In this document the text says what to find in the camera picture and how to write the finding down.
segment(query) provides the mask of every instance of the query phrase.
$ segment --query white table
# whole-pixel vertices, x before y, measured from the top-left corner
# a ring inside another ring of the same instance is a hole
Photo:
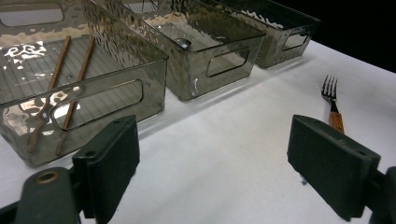
[[[311,41],[303,57],[255,66],[191,102],[166,91],[165,110],[138,124],[141,162],[111,223],[345,223],[286,154],[294,114],[328,121],[327,75],[338,77],[346,135],[381,155],[385,173],[396,165],[396,74]],[[0,138],[0,206],[20,198],[28,176],[70,159],[31,169]]]

